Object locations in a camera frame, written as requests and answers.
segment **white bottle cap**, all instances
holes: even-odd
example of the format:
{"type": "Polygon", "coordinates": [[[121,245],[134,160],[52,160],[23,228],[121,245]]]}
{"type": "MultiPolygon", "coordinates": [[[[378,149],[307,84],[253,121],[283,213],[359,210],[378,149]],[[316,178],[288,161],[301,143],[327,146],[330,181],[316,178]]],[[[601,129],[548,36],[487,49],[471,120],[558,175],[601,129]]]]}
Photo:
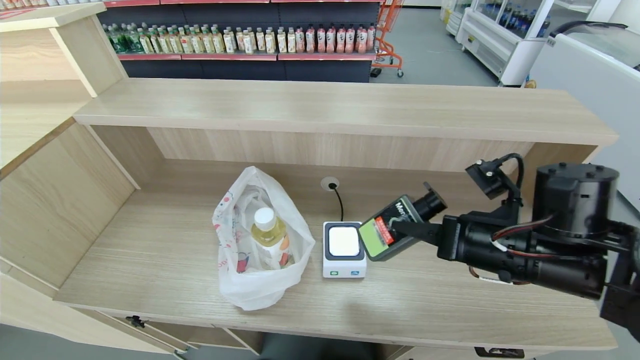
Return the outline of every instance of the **white bottle cap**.
{"type": "Polygon", "coordinates": [[[276,226],[276,214],[271,208],[260,208],[255,212],[253,221],[258,229],[262,231],[269,231],[276,226]]]}

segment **black cable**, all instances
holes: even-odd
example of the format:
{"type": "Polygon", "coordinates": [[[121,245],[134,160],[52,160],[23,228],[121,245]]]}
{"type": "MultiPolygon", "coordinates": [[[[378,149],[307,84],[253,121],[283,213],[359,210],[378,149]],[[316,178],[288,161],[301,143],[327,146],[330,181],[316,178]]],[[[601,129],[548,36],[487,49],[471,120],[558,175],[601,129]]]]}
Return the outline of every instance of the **black cable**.
{"type": "Polygon", "coordinates": [[[338,192],[338,186],[334,183],[329,184],[329,189],[335,191],[335,194],[338,195],[338,201],[340,202],[340,221],[344,221],[344,208],[342,207],[342,198],[340,197],[340,193],[338,192]]]}

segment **white plastic bag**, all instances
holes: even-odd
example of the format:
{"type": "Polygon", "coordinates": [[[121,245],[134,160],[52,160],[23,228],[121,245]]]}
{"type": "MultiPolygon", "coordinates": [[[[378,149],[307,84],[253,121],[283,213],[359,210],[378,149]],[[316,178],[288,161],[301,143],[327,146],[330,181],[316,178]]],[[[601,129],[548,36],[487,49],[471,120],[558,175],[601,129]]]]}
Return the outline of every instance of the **white plastic bag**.
{"type": "Polygon", "coordinates": [[[230,303],[243,310],[264,309],[300,282],[316,241],[291,198],[271,176],[256,167],[246,168],[220,200],[212,220],[220,240],[220,293],[230,303]],[[293,264],[284,269],[265,270],[255,251],[253,214],[264,206],[273,208],[287,224],[293,264]]]}

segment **refrigerator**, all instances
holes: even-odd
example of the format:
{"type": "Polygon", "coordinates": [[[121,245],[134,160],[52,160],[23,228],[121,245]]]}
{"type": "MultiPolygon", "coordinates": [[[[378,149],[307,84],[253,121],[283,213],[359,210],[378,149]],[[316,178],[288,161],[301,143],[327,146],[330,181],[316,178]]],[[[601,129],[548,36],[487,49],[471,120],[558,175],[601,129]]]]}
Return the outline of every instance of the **refrigerator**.
{"type": "Polygon", "coordinates": [[[619,134],[591,162],[618,170],[618,190],[640,210],[640,34],[608,22],[565,24],[522,86],[566,90],[619,134]]]}

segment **orange shopping cart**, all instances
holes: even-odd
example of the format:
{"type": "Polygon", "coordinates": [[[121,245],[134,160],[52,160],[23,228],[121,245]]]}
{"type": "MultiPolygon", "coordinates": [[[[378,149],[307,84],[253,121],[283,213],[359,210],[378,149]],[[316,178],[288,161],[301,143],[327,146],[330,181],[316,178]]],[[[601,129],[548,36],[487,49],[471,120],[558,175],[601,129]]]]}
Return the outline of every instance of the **orange shopping cart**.
{"type": "Polygon", "coordinates": [[[373,63],[373,67],[392,67],[397,70],[399,78],[404,76],[402,71],[402,56],[396,54],[394,46],[385,40],[387,33],[390,33],[396,23],[398,14],[404,0],[385,0],[380,6],[380,13],[378,13],[378,30],[380,36],[376,37],[378,41],[378,48],[376,49],[376,61],[373,63]],[[389,63],[385,63],[385,58],[389,57],[389,63]]]}

